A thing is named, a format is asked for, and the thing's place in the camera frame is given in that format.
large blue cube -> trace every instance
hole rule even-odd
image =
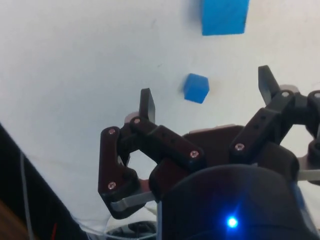
[[[184,99],[202,104],[209,90],[207,77],[190,73],[186,78],[183,88]]]
[[[202,35],[243,34],[249,0],[203,0]]]

wooden surface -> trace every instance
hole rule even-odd
[[[0,240],[28,240],[26,226],[0,201]]]

silver metal bar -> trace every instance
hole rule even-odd
[[[300,170],[298,173],[298,181],[320,181],[320,169]]]
[[[308,162],[307,155],[298,158],[300,170],[298,181],[320,181],[320,169]]]
[[[145,204],[154,200],[155,196],[151,191],[148,191],[125,197],[119,201],[112,202],[110,205],[113,210],[122,212],[130,207]]]

white wall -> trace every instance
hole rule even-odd
[[[318,0],[251,0],[245,34],[202,37],[199,0],[2,0],[0,121],[73,216],[101,232],[99,135],[138,109],[141,88],[157,123],[179,134],[245,124],[264,105],[258,66],[304,94],[320,89],[319,22]],[[210,78],[201,105],[180,93],[188,73]],[[304,155],[309,141],[296,130],[285,145]],[[146,161],[134,164],[145,177]]]

